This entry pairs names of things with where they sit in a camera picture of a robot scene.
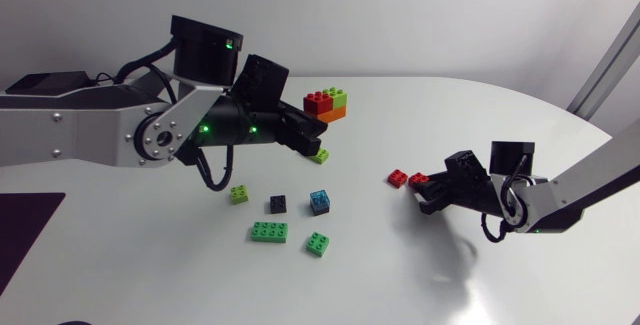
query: lime green lego brick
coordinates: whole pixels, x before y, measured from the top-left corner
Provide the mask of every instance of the lime green lego brick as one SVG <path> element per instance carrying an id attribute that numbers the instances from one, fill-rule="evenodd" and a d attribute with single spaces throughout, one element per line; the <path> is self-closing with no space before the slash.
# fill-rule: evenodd
<path id="1" fill-rule="evenodd" d="M 323 93 L 329 94 L 333 98 L 333 108 L 338 109 L 347 106 L 347 93 L 342 89 L 329 88 L 322 90 Z"/>
<path id="2" fill-rule="evenodd" d="M 239 204 L 245 201 L 249 201 L 249 192 L 244 185 L 231 188 L 231 202 L 233 204 Z"/>
<path id="3" fill-rule="evenodd" d="M 320 150 L 318 150 L 318 153 L 315 154 L 314 156 L 309 156 L 309 159 L 317 162 L 318 164 L 322 164 L 323 162 L 327 161 L 327 159 L 329 158 L 329 151 L 320 148 Z"/>
<path id="4" fill-rule="evenodd" d="M 307 241 L 307 251 L 318 256 L 324 254 L 327 246 L 329 246 L 329 238 L 317 232 L 314 232 Z"/>
<path id="5" fill-rule="evenodd" d="M 251 240 L 261 242 L 285 243 L 289 225 L 286 223 L 267 223 L 256 221 L 251 230 Z"/>

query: black cable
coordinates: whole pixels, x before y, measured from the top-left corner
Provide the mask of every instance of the black cable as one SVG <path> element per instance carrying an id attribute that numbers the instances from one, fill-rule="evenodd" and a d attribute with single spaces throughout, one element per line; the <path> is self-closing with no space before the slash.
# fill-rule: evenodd
<path id="1" fill-rule="evenodd" d="M 209 164 L 207 163 L 207 158 L 202 152 L 202 149 L 198 149 L 198 156 L 196 159 L 196 166 L 198 167 L 198 171 L 200 171 L 200 175 L 202 176 L 202 180 L 204 180 L 205 185 L 213 191 L 221 191 L 229 184 L 229 180 L 231 180 L 231 172 L 233 171 L 233 145 L 227 145 L 227 165 L 224 168 L 224 176 L 222 176 L 222 180 L 219 183 L 214 183 L 211 178 L 211 169 L 209 168 Z"/>
<path id="2" fill-rule="evenodd" d="M 497 237 L 494 236 L 489 231 L 489 228 L 487 228 L 487 214 L 485 213 L 482 213 L 482 216 L 480 217 L 480 225 L 482 226 L 482 231 L 484 232 L 484 236 L 486 236 L 487 239 L 489 239 L 489 241 L 491 241 L 492 243 L 499 243 L 500 241 L 504 240 L 508 232 L 513 231 L 513 227 L 509 225 L 509 223 L 507 223 L 506 220 L 502 220 L 500 222 L 500 235 L 498 235 Z"/>
<path id="3" fill-rule="evenodd" d="M 167 89 L 167 93 L 169 94 L 169 99 L 171 99 L 171 103 L 172 104 L 177 103 L 178 99 L 176 99 L 176 94 L 173 92 L 173 88 L 171 87 L 171 84 L 169 83 L 169 79 L 167 79 L 167 76 L 153 64 L 147 64 L 145 66 L 152 73 L 156 74 L 156 76 L 160 78 L 160 80 L 162 81 L 162 84 L 164 84 L 164 88 Z"/>
<path id="4" fill-rule="evenodd" d="M 507 180 L 505 180 L 505 182 L 502 183 L 502 188 L 500 189 L 500 201 L 502 202 L 505 209 L 507 209 L 507 212 L 511 216 L 515 215 L 516 210 L 513 207 L 511 207 L 511 205 L 507 202 L 507 191 L 509 191 L 509 189 L 511 188 L 511 184 L 513 183 L 513 180 L 515 180 L 518 174 L 520 174 L 520 170 L 524 166 L 524 163 L 527 162 L 528 158 L 529 158 L 528 155 L 526 154 L 522 155 L 522 158 L 520 158 L 520 162 L 518 162 L 518 165 L 513 170 L 513 174 L 507 177 Z"/>
<path id="5" fill-rule="evenodd" d="M 533 180 L 530 177 L 526 176 L 526 175 L 518 174 L 518 175 L 516 175 L 516 180 L 525 180 L 527 183 L 529 183 L 530 186 L 535 185 L 533 183 Z"/>
<path id="6" fill-rule="evenodd" d="M 513 174 L 507 177 L 505 182 L 502 183 L 502 188 L 500 189 L 500 201 L 502 201 L 502 204 L 504 205 L 505 209 L 507 209 L 507 212 L 511 216 L 515 215 L 516 210 L 515 208 L 511 207 L 511 205 L 509 205 L 509 203 L 507 202 L 507 192 L 511 188 L 513 181 L 515 179 L 523 179 L 523 180 L 526 180 L 529 183 L 529 185 L 533 185 L 533 180 L 531 180 L 528 176 L 520 174 L 520 170 L 524 166 L 524 163 L 527 161 L 527 159 L 528 159 L 528 155 L 526 154 L 522 155 L 522 158 L 520 158 L 520 162 L 518 162 L 518 165 L 514 169 Z M 482 231 L 484 232 L 484 235 L 492 243 L 498 243 L 504 240 L 505 236 L 507 236 L 507 233 L 513 231 L 513 226 L 511 226 L 506 220 L 503 219 L 500 222 L 500 234 L 498 236 L 493 235 L 489 231 L 489 228 L 487 227 L 487 214 L 485 213 L 482 213 L 482 216 L 480 217 L 480 226 L 482 226 Z"/>
<path id="7" fill-rule="evenodd" d="M 107 78 L 106 79 L 100 79 L 100 77 L 102 77 L 102 76 L 106 76 Z M 98 86 L 103 81 L 113 81 L 113 78 L 111 77 L 111 75 L 109 75 L 109 74 L 107 74 L 105 72 L 101 72 L 101 73 L 98 73 L 98 75 L 96 75 L 95 79 L 90 80 L 92 86 Z"/>
<path id="8" fill-rule="evenodd" d="M 113 78 L 114 84 L 122 84 L 124 79 L 129 76 L 132 72 L 138 70 L 143 66 L 147 66 L 155 61 L 162 59 L 163 57 L 169 55 L 173 50 L 175 50 L 177 46 L 177 41 L 175 38 L 172 38 L 171 41 L 165 46 L 163 46 L 160 50 L 151 53 L 147 56 L 143 56 L 138 60 L 131 61 L 126 63 L 123 67 L 120 68 L 118 74 Z"/>

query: red lego brick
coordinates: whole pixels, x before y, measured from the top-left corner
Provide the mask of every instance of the red lego brick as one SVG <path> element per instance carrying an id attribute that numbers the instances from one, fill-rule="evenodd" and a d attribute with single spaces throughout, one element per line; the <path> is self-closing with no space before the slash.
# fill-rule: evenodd
<path id="1" fill-rule="evenodd" d="M 409 187 L 413 188 L 413 185 L 427 181 L 429 181 L 429 177 L 427 175 L 423 175 L 422 173 L 415 173 L 409 178 Z"/>
<path id="2" fill-rule="evenodd" d="M 333 98 L 329 94 L 317 91 L 304 98 L 304 111 L 311 115 L 320 115 L 333 109 Z"/>
<path id="3" fill-rule="evenodd" d="M 389 175 L 389 177 L 387 178 L 387 181 L 389 182 L 389 184 L 399 189 L 400 186 L 402 186 L 402 184 L 407 182 L 407 174 L 403 173 L 398 169 L 395 169 L 391 173 L 391 175 Z"/>

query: robotic arm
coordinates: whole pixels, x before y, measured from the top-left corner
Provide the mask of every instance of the robotic arm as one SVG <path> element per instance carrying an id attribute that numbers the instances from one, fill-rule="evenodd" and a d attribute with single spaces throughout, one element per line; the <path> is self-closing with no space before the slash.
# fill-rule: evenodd
<path id="1" fill-rule="evenodd" d="M 82 159 L 119 167 L 159 167 L 174 159 L 197 165 L 222 190 L 233 146 L 278 142 L 315 155 L 327 124 L 280 101 L 288 70 L 250 55 L 235 77 L 242 35 L 173 16 L 172 40 L 122 67 L 112 86 L 84 72 L 27 75 L 0 95 L 0 166 Z M 173 73 L 152 63 L 175 50 Z M 128 85 L 133 71 L 151 71 Z M 175 97 L 170 80 L 179 83 Z M 158 98 L 167 90 L 172 103 Z M 223 180 L 214 184 L 200 149 L 227 146 Z"/>
<path id="2" fill-rule="evenodd" d="M 640 180 L 640 119 L 556 178 L 532 176 L 533 143 L 493 142 L 490 176 L 471 151 L 445 160 L 447 171 L 414 185 L 420 211 L 432 214 L 449 204 L 482 213 L 487 238 L 499 242 L 508 232 L 560 233 L 587 207 Z M 502 218 L 499 236 L 486 216 Z"/>

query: white table surface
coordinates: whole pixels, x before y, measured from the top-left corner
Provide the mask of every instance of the white table surface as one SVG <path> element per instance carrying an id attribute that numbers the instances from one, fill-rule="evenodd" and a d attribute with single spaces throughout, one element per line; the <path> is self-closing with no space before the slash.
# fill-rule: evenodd
<path id="1" fill-rule="evenodd" d="M 1 324 L 628 324 L 640 313 L 640 186 L 588 209 L 567 232 L 487 241 L 480 214 L 426 216 L 399 168 L 444 170 L 492 140 L 535 141 L 534 173 L 553 177 L 609 136 L 550 104 L 446 78 L 292 78 L 283 100 L 349 94 L 347 117 L 321 136 L 317 165 L 277 145 L 236 147 L 229 190 L 195 167 L 124 169 L 68 160 L 0 168 L 0 192 L 67 197 L 0 297 Z M 222 149 L 206 153 L 217 178 Z M 309 193 L 331 212 L 314 217 Z M 268 214 L 285 194 L 288 212 Z M 254 243 L 254 221 L 289 224 L 286 244 Z M 490 226 L 497 230 L 497 221 Z M 330 237 L 324 257 L 304 249 Z"/>

